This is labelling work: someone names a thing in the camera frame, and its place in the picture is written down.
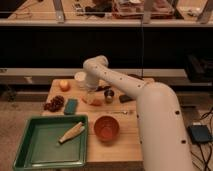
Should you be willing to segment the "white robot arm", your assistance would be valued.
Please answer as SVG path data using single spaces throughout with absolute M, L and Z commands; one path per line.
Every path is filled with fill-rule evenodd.
M 179 101 L 168 85 L 113 71 L 102 55 L 85 60 L 83 68 L 88 91 L 104 80 L 136 100 L 145 171 L 194 171 Z

